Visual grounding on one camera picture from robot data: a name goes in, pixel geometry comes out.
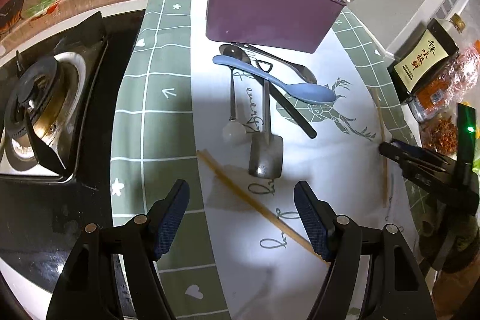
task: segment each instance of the burner cap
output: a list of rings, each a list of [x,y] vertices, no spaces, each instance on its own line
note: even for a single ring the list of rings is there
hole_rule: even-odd
[[[12,139],[26,134],[23,124],[25,108],[28,109],[32,124],[39,119],[50,102],[54,87],[59,81],[61,70],[52,56],[40,58],[20,77],[5,108],[4,126]]]

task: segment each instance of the soy sauce bottle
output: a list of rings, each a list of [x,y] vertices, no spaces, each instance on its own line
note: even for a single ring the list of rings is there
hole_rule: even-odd
[[[428,85],[448,61],[457,59],[462,47],[465,23],[458,14],[450,20],[432,19],[415,48],[388,71],[401,104],[409,103],[416,92]]]

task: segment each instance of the wooden chopstick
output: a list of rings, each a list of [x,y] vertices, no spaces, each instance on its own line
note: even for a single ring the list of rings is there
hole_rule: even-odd
[[[236,185],[224,172],[222,167],[217,163],[217,161],[207,152],[207,151],[197,151],[197,156],[202,160],[206,165],[215,173],[215,175],[220,179],[220,181],[228,187],[235,195],[237,195],[242,201],[249,204],[257,212],[259,212],[263,217],[280,229],[283,233],[288,235],[290,238],[295,240],[303,248],[311,252],[316,257],[322,259],[314,249],[311,247],[311,244],[308,240],[304,239],[287,224],[277,218],[270,210],[265,207],[265,205],[258,202],[256,199],[250,197],[245,193],[238,185]]]
[[[378,111],[378,120],[380,121],[380,134],[382,136],[382,142],[385,141],[385,129],[383,127],[383,115],[382,108],[380,107],[380,99],[378,97],[378,92],[376,88],[369,88],[373,101]],[[387,207],[388,202],[388,161],[387,158],[383,156],[383,189],[382,189],[382,201],[383,207]]]

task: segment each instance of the yellow label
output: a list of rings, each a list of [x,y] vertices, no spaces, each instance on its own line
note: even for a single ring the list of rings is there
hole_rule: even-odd
[[[402,79],[406,89],[411,92],[420,78],[447,56],[447,52],[438,43],[434,35],[430,31],[426,31],[415,49],[395,65],[394,69]]]

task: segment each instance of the green checkered tablecloth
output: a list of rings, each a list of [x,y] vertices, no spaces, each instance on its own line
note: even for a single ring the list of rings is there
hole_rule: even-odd
[[[178,178],[190,185],[187,212],[159,278],[175,316],[230,319],[203,205],[190,82],[191,0],[148,0],[145,17],[118,93],[110,178],[114,224],[126,223],[163,199]],[[367,87],[378,88],[386,127],[414,143],[382,54],[347,9],[333,30]],[[409,183],[412,213],[422,213],[422,193]]]

